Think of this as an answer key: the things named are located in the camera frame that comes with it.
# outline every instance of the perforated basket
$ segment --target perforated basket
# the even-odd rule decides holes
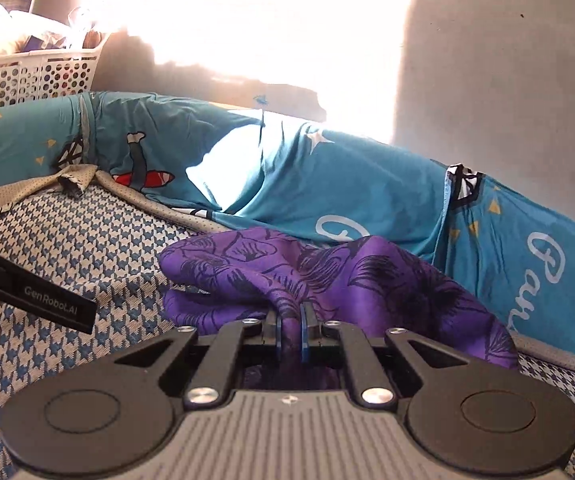
[[[89,90],[108,37],[96,48],[0,56],[0,107]]]

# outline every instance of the teal blanket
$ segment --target teal blanket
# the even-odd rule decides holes
[[[261,110],[100,92],[0,110],[0,186],[74,162],[231,228],[380,235],[575,353],[575,223],[482,173]]]

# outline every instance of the purple floral cloth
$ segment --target purple floral cloth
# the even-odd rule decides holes
[[[266,228],[189,237],[158,257],[179,285],[168,290],[165,316],[216,333],[224,323],[277,309],[286,352],[300,348],[300,307],[320,320],[358,325],[368,337],[404,327],[472,356],[517,367],[504,326],[472,294],[439,270],[378,236],[320,249]]]

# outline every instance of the bed sheet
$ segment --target bed sheet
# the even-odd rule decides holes
[[[0,407],[43,376],[56,374],[171,328],[161,315],[168,282],[157,253],[191,231],[91,186],[79,200],[33,195],[0,216],[0,254],[99,305],[85,335],[0,302]],[[521,355],[522,372],[575,402],[575,372]],[[0,479],[14,468],[0,440]],[[575,478],[575,451],[567,468]]]

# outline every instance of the cartoon character print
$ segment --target cartoon character print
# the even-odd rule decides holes
[[[141,146],[141,141],[145,137],[146,134],[143,132],[127,134],[132,171],[112,175],[115,182],[137,191],[141,191],[144,187],[164,187],[174,180],[174,175],[168,171],[147,169],[147,160]]]

